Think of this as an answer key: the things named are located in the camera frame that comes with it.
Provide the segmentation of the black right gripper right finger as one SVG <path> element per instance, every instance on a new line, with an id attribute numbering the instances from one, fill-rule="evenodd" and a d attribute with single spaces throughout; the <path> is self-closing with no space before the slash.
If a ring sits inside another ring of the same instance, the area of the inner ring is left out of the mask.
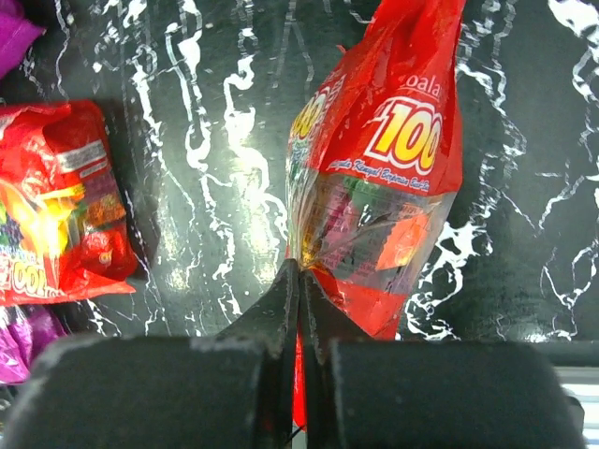
<path id="1" fill-rule="evenodd" d="M 311 448 L 581 448 L 557 374 L 527 344 L 375 340 L 299 277 Z"/>

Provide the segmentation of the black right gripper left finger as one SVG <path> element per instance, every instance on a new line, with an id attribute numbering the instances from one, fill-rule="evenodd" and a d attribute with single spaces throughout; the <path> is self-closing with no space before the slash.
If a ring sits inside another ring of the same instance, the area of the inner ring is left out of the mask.
<path id="1" fill-rule="evenodd" d="M 9 407 L 5 448 L 286 448 L 299 268 L 211 337 L 58 340 Z"/>

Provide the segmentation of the red candy bag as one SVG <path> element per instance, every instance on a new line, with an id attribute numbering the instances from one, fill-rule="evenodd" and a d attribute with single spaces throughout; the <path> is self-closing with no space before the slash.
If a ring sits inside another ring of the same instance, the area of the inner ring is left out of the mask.
<path id="1" fill-rule="evenodd" d="M 291 125 L 286 254 L 370 336 L 402 307 L 462 184 L 461 1 L 384 1 Z"/>
<path id="2" fill-rule="evenodd" d="M 138 261 L 90 100 L 1 108 L 1 303 L 129 294 Z"/>

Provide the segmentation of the purple candy bag front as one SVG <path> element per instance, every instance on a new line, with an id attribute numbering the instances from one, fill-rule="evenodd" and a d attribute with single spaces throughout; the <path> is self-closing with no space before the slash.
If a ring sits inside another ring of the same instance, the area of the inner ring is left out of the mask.
<path id="1" fill-rule="evenodd" d="M 66 332 L 43 305 L 1 308 L 1 385 L 27 380 L 34 360 Z"/>

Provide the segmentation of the purple candy bag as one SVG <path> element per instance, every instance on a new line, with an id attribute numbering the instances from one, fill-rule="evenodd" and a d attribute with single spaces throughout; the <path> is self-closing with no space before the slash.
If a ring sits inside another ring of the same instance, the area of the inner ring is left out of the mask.
<path id="1" fill-rule="evenodd" d="M 1 308 L 1 385 L 27 380 L 34 360 L 66 332 L 43 305 Z"/>
<path id="2" fill-rule="evenodd" d="M 28 49 L 46 29 L 26 18 L 20 1 L 1 0 L 0 32 L 0 77 L 3 79 L 20 65 Z"/>

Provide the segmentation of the purple candy bag back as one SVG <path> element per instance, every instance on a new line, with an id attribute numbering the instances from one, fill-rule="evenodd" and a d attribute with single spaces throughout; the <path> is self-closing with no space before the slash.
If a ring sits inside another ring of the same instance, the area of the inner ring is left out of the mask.
<path id="1" fill-rule="evenodd" d="M 20 1 L 1 0 L 0 32 L 0 77 L 3 79 L 20 65 L 28 49 L 46 29 L 26 18 Z"/>

